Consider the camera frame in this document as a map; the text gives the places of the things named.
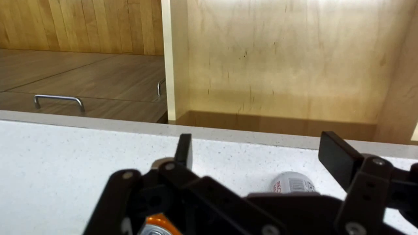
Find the white countertop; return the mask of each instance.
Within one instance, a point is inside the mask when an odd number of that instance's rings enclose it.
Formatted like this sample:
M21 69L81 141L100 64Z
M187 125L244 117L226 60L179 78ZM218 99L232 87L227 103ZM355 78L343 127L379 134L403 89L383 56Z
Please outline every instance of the white countertop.
M193 171L240 196L266 192L282 171L307 175L322 194L345 192L317 161L319 138L0 111L0 234L81 234L108 176L147 172L193 134ZM407 170L417 146L350 141ZM397 211L385 221L418 234Z

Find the screw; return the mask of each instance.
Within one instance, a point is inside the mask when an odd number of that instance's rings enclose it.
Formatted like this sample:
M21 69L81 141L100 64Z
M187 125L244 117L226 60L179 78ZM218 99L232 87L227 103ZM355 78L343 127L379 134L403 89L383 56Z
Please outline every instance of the screw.
M123 179L130 179L133 176L132 171L127 171L121 175Z
M265 224L261 230L262 235L279 235L279 231L277 230L277 227L272 226L272 224Z
M167 170L167 171L171 171L171 170L174 170L174 168L175 168L175 164L174 164L172 162L170 162L170 163L166 164L166 170Z
M345 224L345 230L349 232L349 235L366 235L366 228L356 223L356 222L349 222Z
M380 158L375 158L373 163L379 164L379 166L385 166L386 164L386 162L384 159L380 159Z

